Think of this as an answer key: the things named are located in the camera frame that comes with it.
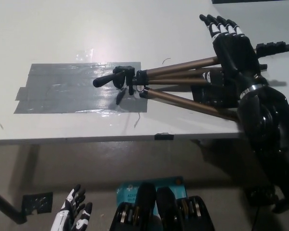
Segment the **tripod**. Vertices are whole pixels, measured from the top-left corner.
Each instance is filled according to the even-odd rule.
[[[289,51],[289,44],[285,42],[258,44],[255,52],[258,58],[284,53]],[[236,112],[228,108],[236,107],[239,97],[234,83],[224,76],[221,67],[212,67],[220,64],[217,57],[211,57],[182,64],[158,67],[154,69],[137,71],[132,66],[117,66],[113,74],[95,79],[93,85],[102,87],[110,81],[116,88],[121,89],[126,85],[129,94],[133,95],[134,86],[144,86],[140,91],[140,97],[159,98],[177,104],[185,108],[206,113],[212,116],[237,121]],[[266,70],[267,65],[262,64],[261,70]],[[194,88],[194,100],[154,90],[148,85],[190,85]]]

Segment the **robotic arm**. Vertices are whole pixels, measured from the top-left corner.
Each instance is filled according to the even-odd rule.
[[[67,196],[60,211],[57,213],[51,231],[85,231],[92,212],[92,203],[81,204],[86,196],[85,190],[78,184]],[[79,212],[80,219],[74,224]]]
[[[280,187],[289,204],[289,104],[261,76],[248,37],[231,20],[211,15],[200,19],[208,27],[225,76],[241,99],[237,115],[269,180]]]

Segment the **gray duct tape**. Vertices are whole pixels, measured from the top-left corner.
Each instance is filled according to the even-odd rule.
[[[15,114],[75,112],[146,112],[147,99],[116,89],[112,82],[95,88],[92,81],[116,66],[140,63],[33,64],[16,96]]]

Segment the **bronze tripod leg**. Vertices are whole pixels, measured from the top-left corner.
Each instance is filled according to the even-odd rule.
[[[209,84],[204,78],[173,78],[173,79],[153,79],[148,84],[157,85],[207,85]]]
[[[221,67],[205,67],[205,68],[200,68],[200,69],[196,69],[196,70],[175,72],[175,73],[161,75],[161,76],[153,76],[153,77],[150,77],[150,80],[170,79],[170,78],[187,78],[187,77],[202,77],[203,73],[207,73],[209,71],[222,71],[222,68]]]
[[[177,103],[179,105],[189,107],[191,109],[194,109],[197,112],[209,114],[212,116],[237,121],[237,115],[236,112],[230,111],[227,109],[216,109],[215,107],[204,105],[201,103],[197,103],[193,100],[185,99],[179,96],[171,95],[168,93],[164,93],[161,91],[153,90],[150,88],[144,88],[144,91],[141,93],[142,97],[149,97],[149,98],[159,98],[163,99],[169,102]]]
[[[154,76],[170,74],[173,72],[199,69],[199,68],[203,68],[206,66],[213,66],[213,65],[217,65],[217,64],[220,64],[220,62],[219,62],[218,58],[215,56],[215,57],[211,57],[211,58],[190,61],[190,62],[182,63],[182,64],[174,64],[174,65],[170,65],[170,66],[163,66],[163,67],[148,69],[148,70],[145,70],[144,72],[146,73],[148,78],[150,78],[150,77],[154,77]]]

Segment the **blue box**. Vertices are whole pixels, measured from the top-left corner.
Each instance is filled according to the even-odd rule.
[[[122,202],[135,203],[137,191],[142,182],[153,183],[156,189],[168,186],[172,190],[176,199],[187,197],[183,177],[131,181],[123,183],[117,188],[117,206]],[[156,203],[153,214],[158,216],[158,208]]]

